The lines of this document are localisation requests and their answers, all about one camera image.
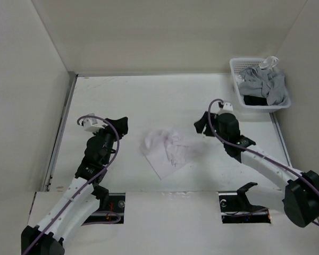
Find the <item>crumpled white cloth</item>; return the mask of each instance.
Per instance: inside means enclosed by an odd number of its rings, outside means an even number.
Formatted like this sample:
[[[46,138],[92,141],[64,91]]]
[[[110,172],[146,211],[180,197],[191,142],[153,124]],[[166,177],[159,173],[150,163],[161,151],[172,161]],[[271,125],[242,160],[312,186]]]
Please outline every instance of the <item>crumpled white cloth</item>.
[[[201,148],[200,142],[187,141],[177,131],[155,130],[145,137],[141,151],[162,180],[191,162]]]

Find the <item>laundry basket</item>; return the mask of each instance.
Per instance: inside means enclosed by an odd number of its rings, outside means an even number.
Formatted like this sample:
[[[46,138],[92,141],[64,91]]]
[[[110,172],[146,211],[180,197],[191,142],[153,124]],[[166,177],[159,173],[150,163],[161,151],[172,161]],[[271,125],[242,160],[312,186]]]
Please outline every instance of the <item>laundry basket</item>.
[[[236,101],[237,104],[235,108],[241,113],[273,113],[279,109],[288,108],[291,106],[291,99],[288,96],[287,100],[283,103],[283,105],[268,105],[268,106],[261,106],[261,105],[246,105],[244,102],[244,97],[240,95],[239,91],[239,84],[243,82],[242,77],[240,76],[240,72],[253,65],[258,65],[260,62],[263,62],[264,58],[232,58],[230,60],[230,69],[232,71],[233,77],[233,84],[235,93],[237,95]]]

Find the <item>gray cloth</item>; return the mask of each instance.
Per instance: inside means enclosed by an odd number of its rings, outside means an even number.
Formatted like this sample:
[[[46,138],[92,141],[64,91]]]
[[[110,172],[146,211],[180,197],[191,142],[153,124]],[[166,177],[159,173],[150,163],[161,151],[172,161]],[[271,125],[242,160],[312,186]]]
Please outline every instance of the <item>gray cloth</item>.
[[[284,74],[258,66],[248,67],[240,74],[245,80],[239,84],[241,95],[264,97],[268,105],[282,105],[287,100]]]

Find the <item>white work surface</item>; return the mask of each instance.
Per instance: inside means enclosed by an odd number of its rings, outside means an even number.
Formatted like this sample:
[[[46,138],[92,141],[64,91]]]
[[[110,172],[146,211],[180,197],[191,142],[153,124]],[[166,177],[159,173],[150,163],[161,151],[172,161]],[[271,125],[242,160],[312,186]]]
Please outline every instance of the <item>white work surface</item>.
[[[35,226],[62,193],[39,192]],[[66,255],[319,255],[319,228],[270,211],[271,224],[222,224],[217,192],[128,192],[124,224],[81,227]]]
[[[216,138],[196,133],[194,122],[202,117],[209,103],[215,98],[233,101],[233,96],[228,74],[78,78],[50,190],[64,191],[74,177],[92,136],[76,120],[89,113],[129,118],[129,133],[121,140],[116,161],[101,183],[112,193],[236,190],[248,182],[276,188],[255,170],[229,157]],[[217,104],[212,111],[219,111]],[[242,134],[286,163],[269,114],[237,117]],[[187,139],[205,142],[208,153],[161,181],[139,149],[144,134],[160,128],[175,128]]]

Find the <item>robotic arm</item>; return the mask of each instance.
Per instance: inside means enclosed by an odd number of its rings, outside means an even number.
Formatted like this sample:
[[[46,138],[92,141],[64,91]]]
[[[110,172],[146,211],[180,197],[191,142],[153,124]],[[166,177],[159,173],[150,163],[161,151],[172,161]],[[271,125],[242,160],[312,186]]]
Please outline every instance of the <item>robotic arm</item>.
[[[204,130],[203,134],[206,136],[216,136],[223,142],[229,156],[257,170],[278,187],[278,189],[267,189],[258,188],[257,183],[246,184],[237,191],[245,207],[251,212],[257,210],[254,208],[258,208],[252,205],[281,211],[299,227],[305,227],[319,217],[319,176],[313,171],[303,173],[286,166],[264,152],[253,140],[241,135],[239,122],[232,114],[230,103],[221,101],[219,103],[221,110],[217,114],[210,113],[211,105],[209,112],[205,112],[194,124],[197,133],[202,133]],[[304,179],[317,192],[310,189]]]
[[[109,191],[99,186],[106,172],[94,177],[108,166],[111,154],[116,153],[113,149],[116,134],[121,139],[128,133],[128,118],[106,120],[115,130],[99,126],[94,117],[84,118],[84,130],[94,136],[87,141],[85,156],[63,197],[35,227],[27,226],[22,232],[23,255],[64,255],[64,246],[77,229],[92,213],[106,206]]]

